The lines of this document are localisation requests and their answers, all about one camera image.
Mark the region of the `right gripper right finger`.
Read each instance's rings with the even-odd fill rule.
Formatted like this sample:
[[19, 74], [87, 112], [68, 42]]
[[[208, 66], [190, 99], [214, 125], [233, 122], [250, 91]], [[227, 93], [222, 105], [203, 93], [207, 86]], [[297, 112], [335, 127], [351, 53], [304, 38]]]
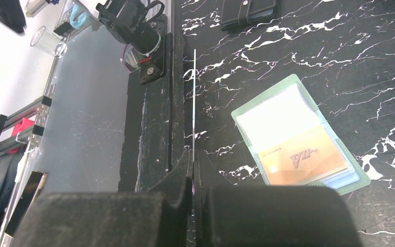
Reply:
[[194, 163], [197, 246], [362, 246], [340, 195], [321, 186], [234, 186]]

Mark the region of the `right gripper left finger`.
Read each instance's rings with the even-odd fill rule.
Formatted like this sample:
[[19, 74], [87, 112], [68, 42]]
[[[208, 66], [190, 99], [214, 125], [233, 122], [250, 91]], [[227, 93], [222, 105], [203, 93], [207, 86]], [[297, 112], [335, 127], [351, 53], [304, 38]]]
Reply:
[[192, 204], [192, 153], [146, 192], [40, 196], [12, 246], [186, 246]]

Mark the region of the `black VIP card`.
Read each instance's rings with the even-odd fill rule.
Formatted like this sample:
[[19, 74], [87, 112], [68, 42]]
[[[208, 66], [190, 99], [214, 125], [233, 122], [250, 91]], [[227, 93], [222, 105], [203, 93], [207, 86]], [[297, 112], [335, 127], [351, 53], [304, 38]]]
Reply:
[[197, 60], [197, 50], [193, 51], [194, 59], [193, 59], [193, 96], [192, 96], [192, 161], [195, 162], [195, 126], [196, 126], [196, 79], [197, 79], [197, 68], [196, 68], [196, 60]]

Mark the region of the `green card holder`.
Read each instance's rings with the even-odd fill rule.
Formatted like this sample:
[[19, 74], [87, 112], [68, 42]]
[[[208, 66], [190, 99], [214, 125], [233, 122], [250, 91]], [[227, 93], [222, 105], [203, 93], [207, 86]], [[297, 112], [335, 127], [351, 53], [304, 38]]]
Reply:
[[326, 186], [346, 195], [371, 182], [295, 74], [231, 116], [266, 185]]

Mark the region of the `left arm base motor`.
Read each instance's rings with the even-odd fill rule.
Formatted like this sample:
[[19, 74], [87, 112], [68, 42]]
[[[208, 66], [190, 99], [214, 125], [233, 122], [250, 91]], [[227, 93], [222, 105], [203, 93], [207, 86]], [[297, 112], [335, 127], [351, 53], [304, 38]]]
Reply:
[[161, 44], [165, 24], [165, 5], [161, 1], [106, 1], [98, 3], [99, 21], [116, 40], [150, 56]]

